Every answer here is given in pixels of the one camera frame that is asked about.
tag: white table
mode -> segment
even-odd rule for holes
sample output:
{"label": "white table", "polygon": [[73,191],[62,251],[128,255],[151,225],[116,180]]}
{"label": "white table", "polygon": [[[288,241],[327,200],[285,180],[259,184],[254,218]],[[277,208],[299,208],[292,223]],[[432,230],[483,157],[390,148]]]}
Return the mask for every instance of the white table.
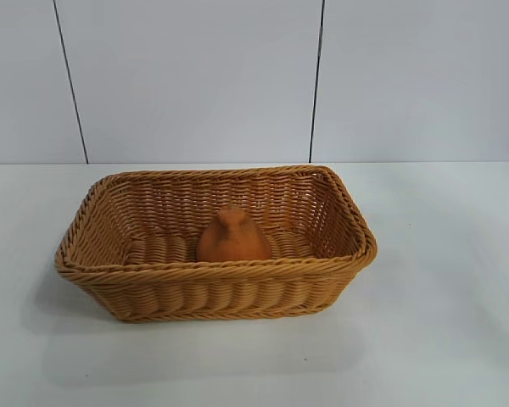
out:
{"label": "white table", "polygon": [[509,406],[509,163],[331,166],[380,247],[333,307],[127,325],[53,269],[89,186],[239,165],[0,165],[0,407]]}

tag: basket rim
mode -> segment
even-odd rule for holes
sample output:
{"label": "basket rim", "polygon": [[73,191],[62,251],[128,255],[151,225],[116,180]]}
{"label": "basket rim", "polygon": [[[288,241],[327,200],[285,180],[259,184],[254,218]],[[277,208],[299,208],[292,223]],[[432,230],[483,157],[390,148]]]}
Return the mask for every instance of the basket rim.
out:
{"label": "basket rim", "polygon": [[[347,208],[352,215],[355,224],[353,227],[356,229],[358,236],[361,238],[361,246],[354,254],[348,254],[346,256],[338,256],[331,258],[280,258],[280,259],[267,259],[267,260],[237,260],[227,262],[169,262],[169,263],[151,263],[141,265],[92,265],[85,266],[74,261],[66,255],[66,252],[71,247],[77,233],[81,228],[81,223],[87,214],[90,213],[91,207],[98,200],[97,190],[112,186],[116,181],[124,181],[125,179],[139,179],[142,178],[161,178],[161,177],[178,177],[188,176],[193,179],[193,176],[199,176],[200,178],[207,179],[207,177],[227,177],[233,176],[248,176],[251,177],[256,174],[294,174],[299,172],[313,172],[323,173],[327,176],[327,179],[332,183],[335,192],[338,192],[338,199],[342,202],[341,204]],[[84,277],[82,280],[90,280],[91,282],[102,280],[98,283],[105,283],[104,281],[113,281],[114,277],[117,279],[124,279],[126,276],[135,277],[138,282],[144,282],[146,280],[153,280],[158,277],[165,276],[166,280],[175,279],[199,279],[203,278],[206,274],[214,275],[216,271],[221,274],[234,273],[236,269],[243,271],[247,268],[256,270],[256,276],[262,277],[264,275],[276,275],[279,273],[280,276],[284,276],[283,272],[286,269],[290,269],[290,266],[294,266],[294,275],[299,273],[317,275],[327,274],[328,266],[330,264],[336,265],[336,272],[341,270],[346,272],[347,270],[361,269],[369,265],[375,258],[378,251],[377,243],[375,241],[372,232],[369,230],[366,221],[361,215],[361,212],[356,207],[345,188],[343,182],[339,176],[329,167],[325,165],[315,164],[299,164],[299,165],[283,165],[283,166],[272,166],[272,167],[259,167],[259,168],[248,168],[240,170],[138,170],[138,171],[125,171],[117,174],[112,174],[101,178],[96,181],[89,189],[88,194],[83,200],[80,208],[76,212],[76,217],[70,224],[67,232],[59,245],[55,254],[55,267],[60,275],[71,278],[82,274]],[[317,266],[324,266],[317,271]]]}

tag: white wall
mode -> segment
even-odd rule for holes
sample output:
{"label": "white wall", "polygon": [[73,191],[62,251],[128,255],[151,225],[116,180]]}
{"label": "white wall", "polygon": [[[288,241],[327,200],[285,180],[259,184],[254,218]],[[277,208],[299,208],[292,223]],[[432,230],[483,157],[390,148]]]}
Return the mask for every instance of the white wall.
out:
{"label": "white wall", "polygon": [[92,163],[309,156],[318,0],[58,0]]}
{"label": "white wall", "polygon": [[509,160],[509,0],[327,0],[315,161]]}
{"label": "white wall", "polygon": [[0,163],[84,162],[49,0],[0,0]]}

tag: woven basket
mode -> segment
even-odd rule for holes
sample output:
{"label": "woven basket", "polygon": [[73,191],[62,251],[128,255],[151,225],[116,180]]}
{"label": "woven basket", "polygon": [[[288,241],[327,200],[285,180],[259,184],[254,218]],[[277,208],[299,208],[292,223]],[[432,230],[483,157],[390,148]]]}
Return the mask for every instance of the woven basket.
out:
{"label": "woven basket", "polygon": [[[274,259],[195,262],[203,229],[225,204],[250,212]],[[55,264],[122,321],[277,318],[330,306],[376,252],[341,180],[299,165],[107,176]]]}

